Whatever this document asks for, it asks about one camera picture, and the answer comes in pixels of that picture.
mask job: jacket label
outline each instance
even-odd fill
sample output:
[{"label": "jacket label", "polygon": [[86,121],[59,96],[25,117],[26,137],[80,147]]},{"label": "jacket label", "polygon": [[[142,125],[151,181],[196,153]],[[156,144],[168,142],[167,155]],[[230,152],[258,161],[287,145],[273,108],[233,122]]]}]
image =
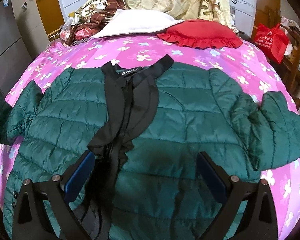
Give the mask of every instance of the jacket label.
[{"label": "jacket label", "polygon": [[130,75],[130,74],[133,74],[133,73],[135,73],[135,72],[138,72],[138,71],[140,71],[141,69],[142,69],[142,67],[136,67],[136,68],[127,69],[127,70],[125,70],[125,71],[123,71],[123,72],[121,73],[121,76],[125,77],[125,76],[127,76],[127,75]]}]

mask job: red bag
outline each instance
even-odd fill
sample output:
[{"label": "red bag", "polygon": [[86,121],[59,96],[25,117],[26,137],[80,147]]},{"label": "red bag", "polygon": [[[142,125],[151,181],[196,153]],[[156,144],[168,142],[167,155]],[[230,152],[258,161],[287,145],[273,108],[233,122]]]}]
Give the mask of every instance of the red bag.
[{"label": "red bag", "polygon": [[272,29],[260,23],[254,41],[269,59],[280,64],[287,49],[289,38],[280,30],[280,23]]}]

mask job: black clamp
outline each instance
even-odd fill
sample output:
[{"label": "black clamp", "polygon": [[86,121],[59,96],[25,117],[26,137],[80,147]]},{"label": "black clamp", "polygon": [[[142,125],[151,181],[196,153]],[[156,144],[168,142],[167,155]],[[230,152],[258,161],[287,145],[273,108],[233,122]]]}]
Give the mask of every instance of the black clamp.
[{"label": "black clamp", "polygon": [[[241,181],[229,176],[217,166],[207,153],[197,155],[197,169],[222,207],[213,222],[199,240],[223,240],[242,201],[247,206],[235,235],[231,240],[277,240],[278,226],[274,201],[268,182]],[[20,193],[16,194],[12,240],[59,240],[51,226],[43,200],[50,201],[52,211],[67,240],[91,240],[69,207],[91,174],[95,156],[86,151],[80,159],[68,167],[62,176],[33,183],[25,179]]]},{"label": "black clamp", "polygon": [[247,206],[241,222],[231,240],[278,240],[278,224],[274,201],[268,182],[241,181],[229,176],[217,166],[206,152],[197,155],[197,169],[222,207],[199,240],[223,240],[228,232],[242,201]]},{"label": "black clamp", "polygon": [[69,207],[95,164],[92,152],[85,151],[79,160],[70,165],[62,176],[54,175],[51,180],[33,183],[23,181],[12,224],[13,240],[59,240],[51,226],[43,200],[48,200],[51,209],[67,240],[91,240]]}]

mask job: wooden door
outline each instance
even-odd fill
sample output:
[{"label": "wooden door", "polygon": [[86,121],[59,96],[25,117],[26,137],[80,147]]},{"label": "wooden door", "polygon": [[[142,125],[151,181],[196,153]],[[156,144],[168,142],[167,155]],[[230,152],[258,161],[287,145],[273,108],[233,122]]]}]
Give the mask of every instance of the wooden door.
[{"label": "wooden door", "polygon": [[280,21],[280,0],[257,0],[252,37],[255,37],[256,27],[258,27],[259,23],[272,28]]},{"label": "wooden door", "polygon": [[55,32],[65,23],[59,0],[36,0],[36,2],[47,35]]}]

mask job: bed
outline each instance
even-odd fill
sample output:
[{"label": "bed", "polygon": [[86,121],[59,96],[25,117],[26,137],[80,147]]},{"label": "bed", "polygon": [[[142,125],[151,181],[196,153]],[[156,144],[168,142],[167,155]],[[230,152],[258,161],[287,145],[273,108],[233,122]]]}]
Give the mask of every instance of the bed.
[{"label": "bed", "polygon": [[[56,43],[43,51],[34,60],[6,97],[14,105],[18,96],[34,80],[44,91],[66,68],[99,67],[111,61],[123,68],[151,65],[165,54],[175,61],[191,64],[203,69],[221,69],[234,78],[256,103],[263,93],[281,91],[288,108],[297,113],[296,106],[275,70],[264,54],[254,45],[244,41],[238,49],[192,49],[178,47],[153,35],[119,36],[115,38],[93,38],[86,43],[64,47]],[[5,185],[18,148],[23,138],[13,146],[0,144],[0,207],[3,208]],[[262,178],[269,181],[274,197],[279,239],[285,239],[300,218],[300,159],[276,170],[263,171]]]}]

